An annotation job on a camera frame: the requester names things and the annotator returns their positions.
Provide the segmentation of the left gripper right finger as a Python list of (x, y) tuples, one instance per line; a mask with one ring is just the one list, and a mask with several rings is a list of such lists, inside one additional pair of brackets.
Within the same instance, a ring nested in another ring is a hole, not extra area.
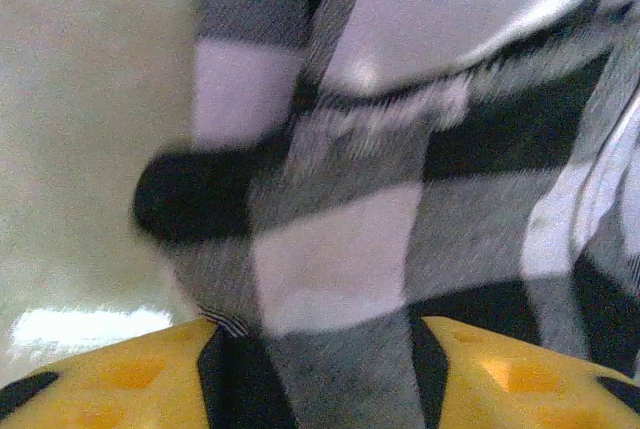
[(639, 387), (612, 369), (445, 317), (412, 317), (427, 428), (631, 428)]

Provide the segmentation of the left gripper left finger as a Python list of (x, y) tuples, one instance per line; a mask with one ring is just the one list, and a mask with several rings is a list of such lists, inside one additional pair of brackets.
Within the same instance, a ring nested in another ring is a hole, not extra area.
[(4, 428), (295, 428), (261, 343), (199, 319), (44, 366), (1, 390)]

